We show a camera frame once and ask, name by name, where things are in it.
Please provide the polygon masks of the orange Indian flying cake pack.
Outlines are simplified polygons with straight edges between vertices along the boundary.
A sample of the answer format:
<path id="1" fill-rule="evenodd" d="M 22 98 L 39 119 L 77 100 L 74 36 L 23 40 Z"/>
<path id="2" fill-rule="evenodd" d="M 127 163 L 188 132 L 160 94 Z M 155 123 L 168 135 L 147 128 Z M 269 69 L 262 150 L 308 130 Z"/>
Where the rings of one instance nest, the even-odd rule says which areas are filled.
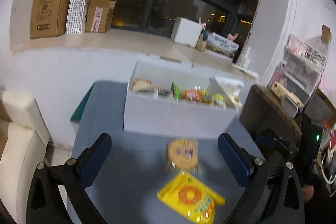
<path id="1" fill-rule="evenodd" d="M 183 98 L 185 100 L 192 101 L 192 102 L 206 103 L 208 101 L 207 92 L 202 89 L 185 90 L 183 92 Z"/>

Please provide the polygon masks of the green snack packet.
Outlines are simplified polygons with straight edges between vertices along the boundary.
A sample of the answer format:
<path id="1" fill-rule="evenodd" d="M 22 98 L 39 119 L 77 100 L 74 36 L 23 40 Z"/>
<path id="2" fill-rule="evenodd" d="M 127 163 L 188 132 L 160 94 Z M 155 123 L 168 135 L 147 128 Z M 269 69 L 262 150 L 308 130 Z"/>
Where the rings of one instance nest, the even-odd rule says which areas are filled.
<path id="1" fill-rule="evenodd" d="M 172 92 L 173 98 L 175 100 L 181 100 L 181 99 L 183 99 L 183 92 L 177 86 L 177 84 L 175 84 L 174 82 L 172 82 L 172 84 L 171 84 L 171 92 Z"/>

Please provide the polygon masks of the dark wooden side table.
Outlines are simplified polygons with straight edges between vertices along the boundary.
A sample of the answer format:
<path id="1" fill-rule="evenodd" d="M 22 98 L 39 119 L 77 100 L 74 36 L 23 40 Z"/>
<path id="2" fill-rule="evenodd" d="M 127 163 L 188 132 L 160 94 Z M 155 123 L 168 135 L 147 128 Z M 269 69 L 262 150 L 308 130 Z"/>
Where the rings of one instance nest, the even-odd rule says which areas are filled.
<path id="1" fill-rule="evenodd" d="M 251 136 L 272 129 L 285 141 L 296 147 L 299 146 L 301 140 L 299 123 L 284 112 L 280 99 L 265 87 L 252 85 L 241 110 L 239 121 Z"/>

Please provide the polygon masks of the Kuromi noodle snack pack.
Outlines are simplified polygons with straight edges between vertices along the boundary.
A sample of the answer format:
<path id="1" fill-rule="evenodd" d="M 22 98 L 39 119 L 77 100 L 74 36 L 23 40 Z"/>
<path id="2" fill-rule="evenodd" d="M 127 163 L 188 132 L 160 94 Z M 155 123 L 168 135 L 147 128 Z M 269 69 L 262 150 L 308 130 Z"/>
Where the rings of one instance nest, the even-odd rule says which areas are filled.
<path id="1" fill-rule="evenodd" d="M 200 172 L 198 141 L 196 139 L 175 139 L 167 145 L 166 169 L 179 172 Z"/>

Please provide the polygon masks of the cream sofa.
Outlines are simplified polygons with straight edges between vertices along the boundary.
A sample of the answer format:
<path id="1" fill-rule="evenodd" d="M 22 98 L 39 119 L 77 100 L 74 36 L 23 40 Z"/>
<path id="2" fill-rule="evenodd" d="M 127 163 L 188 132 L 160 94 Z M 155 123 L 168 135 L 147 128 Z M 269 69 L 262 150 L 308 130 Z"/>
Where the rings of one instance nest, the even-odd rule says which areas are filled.
<path id="1" fill-rule="evenodd" d="M 35 98 L 1 90 L 1 201 L 16 223 L 26 222 L 31 181 L 49 139 Z"/>

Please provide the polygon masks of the white cardboard storage box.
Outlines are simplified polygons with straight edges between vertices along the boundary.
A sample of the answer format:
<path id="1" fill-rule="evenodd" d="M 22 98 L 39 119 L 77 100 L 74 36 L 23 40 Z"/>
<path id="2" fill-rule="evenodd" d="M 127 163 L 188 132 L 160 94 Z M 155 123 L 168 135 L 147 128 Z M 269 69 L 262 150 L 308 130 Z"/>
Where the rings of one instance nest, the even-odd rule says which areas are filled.
<path id="1" fill-rule="evenodd" d="M 175 100 L 172 82 L 182 92 L 205 90 L 208 101 Z M 203 68 L 138 60 L 127 85 L 123 129 L 185 139 L 216 139 L 238 115 L 238 95 L 243 87 L 242 80 L 216 77 Z"/>

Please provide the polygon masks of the white plastic drawer unit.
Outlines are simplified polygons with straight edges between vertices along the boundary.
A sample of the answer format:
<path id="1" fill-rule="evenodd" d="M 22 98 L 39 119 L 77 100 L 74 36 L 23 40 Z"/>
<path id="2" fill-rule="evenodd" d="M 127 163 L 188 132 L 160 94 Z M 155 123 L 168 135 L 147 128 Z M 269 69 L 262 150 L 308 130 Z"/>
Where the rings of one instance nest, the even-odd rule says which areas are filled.
<path id="1" fill-rule="evenodd" d="M 320 35 L 303 41 L 290 34 L 283 58 L 268 86 L 279 83 L 306 106 L 321 81 L 330 43 L 331 35 Z"/>

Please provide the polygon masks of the landscape printed banner board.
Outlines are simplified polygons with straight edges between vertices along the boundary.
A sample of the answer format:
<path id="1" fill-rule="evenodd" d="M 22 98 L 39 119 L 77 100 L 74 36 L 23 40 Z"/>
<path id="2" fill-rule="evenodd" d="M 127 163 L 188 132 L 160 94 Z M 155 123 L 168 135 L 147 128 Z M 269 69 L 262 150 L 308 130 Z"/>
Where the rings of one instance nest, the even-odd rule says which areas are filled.
<path id="1" fill-rule="evenodd" d="M 223 36 L 214 32 L 210 33 L 207 38 L 206 52 L 215 53 L 220 57 L 232 60 L 239 49 L 239 45 Z"/>

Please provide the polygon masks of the white perforated panel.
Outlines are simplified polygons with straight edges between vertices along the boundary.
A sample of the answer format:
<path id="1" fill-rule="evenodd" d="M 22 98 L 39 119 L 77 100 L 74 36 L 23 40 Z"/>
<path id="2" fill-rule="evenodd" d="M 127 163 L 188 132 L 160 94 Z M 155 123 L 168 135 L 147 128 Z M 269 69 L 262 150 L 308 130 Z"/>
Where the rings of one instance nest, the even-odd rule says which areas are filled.
<path id="1" fill-rule="evenodd" d="M 86 2 L 87 0 L 70 0 L 66 21 L 66 35 L 83 33 Z"/>

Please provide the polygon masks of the white foam block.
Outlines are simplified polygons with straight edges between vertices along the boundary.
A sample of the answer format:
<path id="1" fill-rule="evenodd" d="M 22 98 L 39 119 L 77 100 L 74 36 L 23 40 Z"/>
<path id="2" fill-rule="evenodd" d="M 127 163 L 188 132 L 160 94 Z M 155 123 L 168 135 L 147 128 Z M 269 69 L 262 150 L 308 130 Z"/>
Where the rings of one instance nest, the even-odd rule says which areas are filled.
<path id="1" fill-rule="evenodd" d="M 195 48 L 202 26 L 192 20 L 177 17 L 171 33 L 171 40 L 177 44 Z"/>

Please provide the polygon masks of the small open cardboard box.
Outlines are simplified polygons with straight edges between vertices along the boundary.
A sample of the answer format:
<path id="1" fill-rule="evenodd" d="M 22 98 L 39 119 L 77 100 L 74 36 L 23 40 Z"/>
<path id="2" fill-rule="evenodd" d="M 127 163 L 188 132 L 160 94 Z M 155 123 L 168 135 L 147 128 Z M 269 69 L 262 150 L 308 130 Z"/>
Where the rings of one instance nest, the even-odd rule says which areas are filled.
<path id="1" fill-rule="evenodd" d="M 112 26 L 115 5 L 116 1 L 111 0 L 88 0 L 85 31 L 106 33 Z"/>

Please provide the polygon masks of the large brown cardboard box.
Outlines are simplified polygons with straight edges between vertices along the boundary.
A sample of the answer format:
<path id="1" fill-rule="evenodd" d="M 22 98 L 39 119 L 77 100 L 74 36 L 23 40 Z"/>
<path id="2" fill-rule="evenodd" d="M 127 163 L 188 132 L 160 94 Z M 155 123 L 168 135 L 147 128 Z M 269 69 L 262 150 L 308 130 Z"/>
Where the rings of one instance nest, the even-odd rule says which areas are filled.
<path id="1" fill-rule="evenodd" d="M 66 32 L 70 0 L 33 0 L 30 38 L 60 36 Z"/>

